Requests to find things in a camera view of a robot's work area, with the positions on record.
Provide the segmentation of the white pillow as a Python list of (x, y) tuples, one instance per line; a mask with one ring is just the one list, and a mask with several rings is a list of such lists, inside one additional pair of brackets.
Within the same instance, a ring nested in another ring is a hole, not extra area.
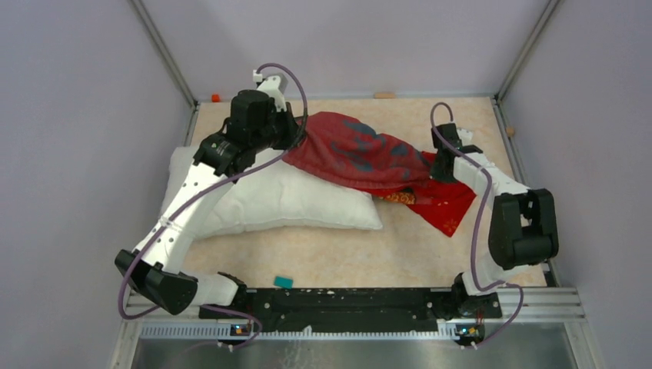
[(246, 176), (215, 205), (197, 239), (284, 226), (381, 230), (370, 194), (278, 161)]

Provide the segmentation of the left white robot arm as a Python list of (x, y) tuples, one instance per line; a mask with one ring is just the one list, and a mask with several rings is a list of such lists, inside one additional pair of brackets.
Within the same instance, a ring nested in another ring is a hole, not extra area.
[(231, 100), (223, 127), (199, 144), (187, 175), (151, 233), (132, 250), (121, 250), (115, 265), (123, 280), (118, 312), (126, 320), (126, 290), (148, 299), (154, 309), (178, 315), (193, 304), (213, 304), (227, 317), (245, 311), (241, 281), (229, 274), (192, 276), (182, 271), (199, 228), (218, 202), (243, 177), (280, 161), (305, 137), (308, 113), (296, 118), (291, 104), (269, 93), (240, 91)]

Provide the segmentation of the red patterned pillowcase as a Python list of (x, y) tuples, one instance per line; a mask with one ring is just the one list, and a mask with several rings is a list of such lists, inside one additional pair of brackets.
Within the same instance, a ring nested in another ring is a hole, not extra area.
[(404, 204), (451, 237), (476, 195), (465, 184), (431, 178), (436, 157), (351, 116), (320, 111), (308, 116), (305, 139), (283, 160), (332, 184)]

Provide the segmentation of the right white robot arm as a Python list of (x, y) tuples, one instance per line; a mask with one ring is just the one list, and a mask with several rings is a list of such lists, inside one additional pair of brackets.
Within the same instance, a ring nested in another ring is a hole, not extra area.
[(470, 268), (451, 287), (451, 307), (470, 317), (491, 294), (559, 249), (553, 195), (532, 189), (499, 169), (475, 145), (465, 145), (455, 123), (435, 125), (437, 154), (431, 177), (463, 184), (481, 200), (471, 239)]

